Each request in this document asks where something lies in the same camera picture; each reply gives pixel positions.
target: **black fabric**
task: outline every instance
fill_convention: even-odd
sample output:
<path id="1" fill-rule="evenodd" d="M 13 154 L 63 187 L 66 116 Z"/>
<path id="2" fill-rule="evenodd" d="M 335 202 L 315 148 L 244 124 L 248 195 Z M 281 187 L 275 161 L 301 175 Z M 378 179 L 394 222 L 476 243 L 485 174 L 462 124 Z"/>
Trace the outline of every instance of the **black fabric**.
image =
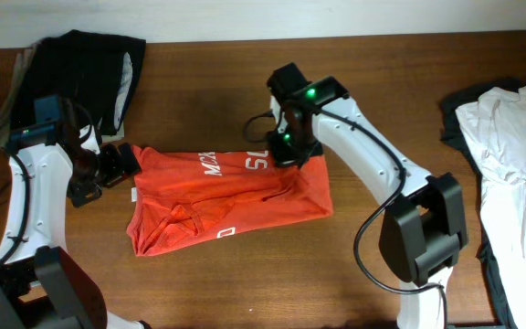
<path id="1" fill-rule="evenodd" d="M 87 109 L 100 132 L 114 135 L 115 101 L 121 86 L 123 56 L 129 53 L 133 73 L 120 122 L 132 101 L 142 71 L 145 40 L 72 30 L 37 46 L 17 93 L 11 129 L 36 123 L 34 100 L 51 94 L 71 98 Z M 86 120 L 79 113 L 80 126 Z"/>
<path id="2" fill-rule="evenodd" d="M 440 108 L 444 115 L 445 128 L 445 130 L 442 132 L 440 141 L 456 150 L 459 150 L 464 155 L 464 157 L 466 157 L 468 163 L 472 167 L 472 170 L 476 174 L 479 189 L 482 183 L 482 173 L 476 166 L 476 162 L 472 158 L 472 154 L 468 149 L 464 135 L 462 135 L 458 117 L 456 115 L 456 109 L 463 104 L 478 101 L 482 94 L 494 87 L 516 92 L 519 90 L 519 88 L 522 88 L 525 85 L 526 84 L 522 81 L 514 78 L 498 79 L 489 83 L 482 83 L 468 87 L 464 90 L 457 91 L 451 95 L 446 96 L 446 98 L 440 103 Z M 504 292 L 502 281 L 500 280 L 499 264 L 497 263 L 497 259 L 494 257 L 489 238 L 484 228 L 482 228 L 482 243 L 479 249 L 478 258 L 482 264 L 486 286 L 489 291 L 494 312 L 499 319 L 500 324 L 505 325 L 507 328 L 516 329 L 517 325 L 512 318 L 509 303 L 507 302 L 507 296 Z"/>

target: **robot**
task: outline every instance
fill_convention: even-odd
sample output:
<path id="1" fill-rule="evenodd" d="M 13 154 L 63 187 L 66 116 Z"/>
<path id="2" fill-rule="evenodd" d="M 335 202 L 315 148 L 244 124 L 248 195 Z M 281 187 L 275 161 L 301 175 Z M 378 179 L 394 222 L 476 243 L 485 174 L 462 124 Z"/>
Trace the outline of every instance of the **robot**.
<path id="1" fill-rule="evenodd" d="M 401 329 L 447 325 L 445 286 L 468 243 L 461 187 L 451 174 L 433 177 L 396 150 L 360 112 L 333 77 L 307 81 L 293 63 L 268 80 L 276 128 L 263 139 L 276 166 L 302 166 L 330 147 L 364 182 L 380 205 L 361 226 L 354 256 L 363 273 L 401 294 Z M 0 328 L 147 329 L 107 311 L 94 281 L 68 255 L 65 197 L 82 207 L 141 168 L 124 143 L 100 147 L 86 110 L 59 96 L 35 101 L 36 122 L 10 133 L 12 193 L 0 245 Z M 419 213 L 418 208 L 427 210 Z M 384 211 L 379 249 L 400 289 L 379 282 L 363 265 L 358 246 Z M 47 296 L 19 297 L 41 285 Z"/>

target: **wooden table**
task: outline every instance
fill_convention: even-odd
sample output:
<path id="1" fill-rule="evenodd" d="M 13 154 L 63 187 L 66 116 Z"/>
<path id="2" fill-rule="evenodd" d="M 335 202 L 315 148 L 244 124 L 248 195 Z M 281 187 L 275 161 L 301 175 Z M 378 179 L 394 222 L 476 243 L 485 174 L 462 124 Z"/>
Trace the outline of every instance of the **wooden table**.
<path id="1" fill-rule="evenodd" d="M 0 106 L 17 49 L 0 50 Z M 268 108 L 265 82 L 296 62 L 306 77 L 333 75 L 373 125 L 434 175 L 452 172 L 464 189 L 469 245 L 448 286 L 449 321 L 494 317 L 479 261 L 475 177 L 438 139 L 439 101 L 497 77 L 526 80 L 526 32 L 148 45 L 125 121 L 126 141 L 162 152 L 256 150 L 243 122 Z M 269 127 L 260 127 L 260 131 Z M 220 239 L 136 258 L 125 228 L 133 182 L 81 209 L 67 205 L 71 256 L 100 286 L 111 311 L 153 328 L 335 328 L 393 321 L 399 297 L 372 285 L 352 257 L 352 239 L 376 204 L 330 150 L 331 218 Z M 9 169 L 0 153 L 0 186 Z M 0 207 L 0 239 L 6 206 Z M 377 248 L 380 221 L 362 242 L 368 267 L 396 284 Z"/>

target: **white background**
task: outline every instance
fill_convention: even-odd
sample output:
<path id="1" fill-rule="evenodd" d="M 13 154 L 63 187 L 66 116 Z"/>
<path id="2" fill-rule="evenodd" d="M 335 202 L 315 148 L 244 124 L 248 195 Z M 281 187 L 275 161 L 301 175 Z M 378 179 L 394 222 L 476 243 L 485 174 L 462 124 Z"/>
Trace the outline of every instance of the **white background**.
<path id="1" fill-rule="evenodd" d="M 0 0 L 0 48 L 72 28 L 149 42 L 526 29 L 526 0 Z"/>

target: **red cloth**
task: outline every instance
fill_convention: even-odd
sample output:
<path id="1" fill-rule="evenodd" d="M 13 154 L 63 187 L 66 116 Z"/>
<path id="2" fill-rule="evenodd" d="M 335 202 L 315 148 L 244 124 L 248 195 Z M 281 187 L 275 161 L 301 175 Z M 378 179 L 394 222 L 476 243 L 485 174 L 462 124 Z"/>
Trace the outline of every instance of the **red cloth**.
<path id="1" fill-rule="evenodd" d="M 133 152 L 142 172 L 127 234 L 137 256 L 332 214 L 323 155 L 298 169 L 274 167 L 267 151 Z"/>

